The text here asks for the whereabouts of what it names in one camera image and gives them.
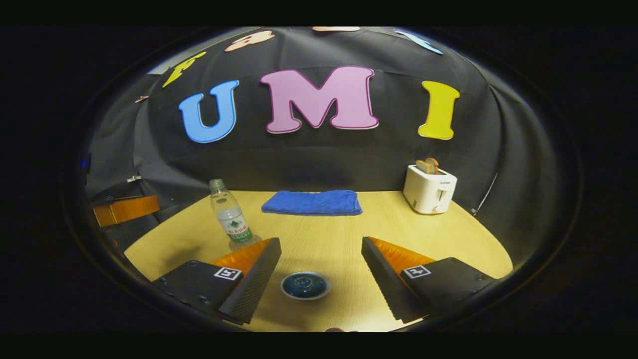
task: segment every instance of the pink letter m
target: pink letter m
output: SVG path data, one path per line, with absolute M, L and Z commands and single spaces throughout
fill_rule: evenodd
M 372 115 L 368 81 L 375 72 L 365 67 L 336 68 L 319 89 L 295 70 L 269 73 L 262 82 L 271 89 L 272 121 L 266 130 L 272 134 L 294 132 L 301 121 L 292 115 L 294 103 L 306 121 L 318 128 L 332 103 L 337 101 L 337 114 L 330 119 L 336 128 L 367 130 L 379 125 Z

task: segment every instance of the toaster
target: toaster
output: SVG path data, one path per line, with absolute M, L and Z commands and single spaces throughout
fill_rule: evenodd
M 456 177 L 442 169 L 428 174 L 416 165 L 408 166 L 403 195 L 410 206 L 425 215 L 445 213 L 452 202 Z

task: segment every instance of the bottle label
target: bottle label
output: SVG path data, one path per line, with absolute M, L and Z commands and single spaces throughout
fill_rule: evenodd
M 224 231 L 235 243 L 242 243 L 249 241 L 253 238 L 253 233 L 248 228 L 244 215 L 240 215 L 237 218 L 231 220 L 220 220 L 221 226 L 224 227 Z

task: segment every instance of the folded towel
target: folded towel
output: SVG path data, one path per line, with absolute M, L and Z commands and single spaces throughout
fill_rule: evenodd
M 352 191 L 277 192 L 262 206 L 264 213 L 303 216 L 355 216 L 363 213 Z

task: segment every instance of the wooden table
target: wooden table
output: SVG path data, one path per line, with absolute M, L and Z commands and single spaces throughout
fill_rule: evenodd
M 407 324 L 395 320 L 361 255 L 362 238 L 389 241 L 435 260 L 456 257 L 502 278 L 512 261 L 501 243 L 469 213 L 452 203 L 440 215 L 414 212 L 401 192 L 359 192 L 363 214 L 303 217 L 262 213 L 275 192 L 237 192 L 251 230 L 263 239 L 278 237 L 281 258 L 252 322 L 242 327 L 268 332 L 323 332 L 331 327 L 380 332 Z M 125 255 L 149 280 L 190 259 L 209 263 L 230 253 L 228 237 L 203 198 L 136 241 Z M 295 271 L 317 271 L 332 291 L 315 301 L 297 301 L 279 289 Z

